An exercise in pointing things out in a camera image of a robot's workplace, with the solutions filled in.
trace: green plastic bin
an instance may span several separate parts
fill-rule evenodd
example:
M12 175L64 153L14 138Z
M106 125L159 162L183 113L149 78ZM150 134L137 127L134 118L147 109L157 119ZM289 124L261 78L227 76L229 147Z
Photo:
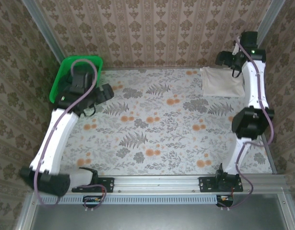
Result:
M98 68L96 86L98 85L100 80L101 68L103 66L103 60L99 56L69 56L62 61L59 71L57 73L55 82L53 83L53 86L51 88L49 99L52 103L55 102L56 96L59 93L58 84L59 84L60 78L64 76L65 74L67 74L67 72L71 69L72 63L78 59L88 59L91 62L93 62L94 65ZM82 65L82 64L84 64L84 62L79 62L76 65Z

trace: aluminum frame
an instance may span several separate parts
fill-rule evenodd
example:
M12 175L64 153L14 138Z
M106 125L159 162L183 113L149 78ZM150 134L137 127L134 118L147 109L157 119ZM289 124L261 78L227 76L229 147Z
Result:
M227 193L201 193L199 177L209 175L177 175L177 176L112 176L115 178L114 192L110 195L224 195ZM289 230L295 230L295 206L284 175L274 174L246 174L254 185L253 194L277 194L286 225ZM248 182L243 180L243 192L250 190ZM36 195L28 193L23 205L16 230L30 230L37 207Z

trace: beige towel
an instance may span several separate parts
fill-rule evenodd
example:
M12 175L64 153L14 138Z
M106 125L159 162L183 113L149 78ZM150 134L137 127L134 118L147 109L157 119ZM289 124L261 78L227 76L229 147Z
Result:
M222 97L244 97L243 74L239 77L232 77L232 70L216 69L203 67L201 77L203 80L203 96L222 96Z

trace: purple cable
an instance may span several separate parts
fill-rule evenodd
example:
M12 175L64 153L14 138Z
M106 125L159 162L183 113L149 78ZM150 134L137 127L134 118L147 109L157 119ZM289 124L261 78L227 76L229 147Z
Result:
M243 203L249 198L249 196L253 193L253 191L254 191L254 185L253 185L253 183L252 183L252 182L251 182L251 181L250 181L245 175L242 174L242 172L239 170L239 167L238 167L238 165L239 165L239 160L240 160L240 158L241 158L241 155L242 155L242 152L243 152L245 146L246 146L247 144L252 144L252 145L255 145L255 146L265 147L265 148L266 148L268 145L270 145L270 144L272 143L273 138L274 138L274 127L273 127L272 121L271 121L271 119L269 118L268 113L267 113L266 109L264 108L264 106L263 106L263 104L262 104L262 98L261 98L261 83L260 83L260 73L259 73L259 69L258 69L258 67L257 67L257 65L256 65L256 63L255 63L255 61L252 59L252 57L251 57L251 56L246 52L246 50L242 47L242 45L241 45L240 42L238 41L238 38L237 38L237 37L235 37L235 40L236 40L236 43L238 44L239 48L242 50L242 52L248 57L248 59L250 60L250 62L253 64L253 66L254 66L254 68L255 68L255 71L256 71L256 73L257 73L257 81L258 81L258 101L259 101L259 105L260 105L260 107L261 107L261 109L262 109L262 112L263 112L263 114L265 115L265 117L267 118L267 121L268 121L268 123L269 123L270 130L271 130L271 135L270 135L270 139L268 140L268 142L267 142L266 144L264 143L263 145L257 144L257 143L252 142L252 141L247 141L247 142L245 142L245 143L243 144L243 146L242 146L242 148L241 148L241 150L240 150L240 152L239 152L239 154L238 154L238 157L237 157L237 161L236 161L236 170L237 170L237 172L239 173L239 175L240 175L244 180L246 180L246 181L249 183L249 185L251 186L251 190L250 190L250 192L247 194L247 196L246 196L241 202L239 202L239 203L236 204L236 205L232 205L231 207L227 207L227 206L224 205L223 203L218 202L220 205L222 205L222 206L224 206L224 207L226 207L226 208L229 208L229 209L231 209L231 208L235 208L235 207L238 207L239 205L243 204Z
M106 187L104 187L102 184L92 184L92 185L83 185L83 186L80 186L80 188L93 188L93 187L101 187L101 188L103 188L104 191L105 191L105 194L104 194L103 198L102 198L102 199L99 201L99 203L93 208L93 209L97 209L97 208L99 208L99 206L100 206L100 205L103 203L103 201L105 200L105 198L106 198L106 196L107 196L107 189L106 189ZM91 197L86 198L86 200L84 201L83 206L84 206L85 208L88 208L88 207L86 206L86 202L87 202L87 200L89 200L89 199L91 199Z
M37 196L37 199L39 200L40 204L42 205L45 205L40 194L39 194L39 191L38 191L38 188L37 188L37 176L38 176L38 173L40 172L40 168L41 168L41 165L42 165L42 161L44 159L44 156L45 156L45 152L46 152L46 149L49 145L49 142L52 138L52 135L54 133L54 131L56 130L59 122L61 121L61 119L64 117L65 114L67 114L76 104L78 104L80 101L82 101L83 98L85 98L91 91L92 89L94 88L94 86L96 85L96 82L97 82L97 69L96 69L96 66L93 64L93 62L91 62L90 60L87 60L87 59L78 59L76 61L74 61L71 65L71 75L73 76L74 75L74 66L76 63L78 62L86 62L88 64L90 64L90 66L92 67L93 71L94 71L94 79L93 79L93 83L91 85L91 87L80 97L78 98L75 102L73 102L62 114L61 116L57 119L57 121L55 122L54 126L52 127L51 129L51 132L49 133L48 135L48 138L45 142L45 145L44 145L44 148L43 148L43 151L42 151L42 155L40 157L40 160L38 162L38 165L37 165L37 168L36 168L36 171L35 171L35 174L34 174L34 180L33 180L33 186L34 186L34 191L35 191L35 194Z

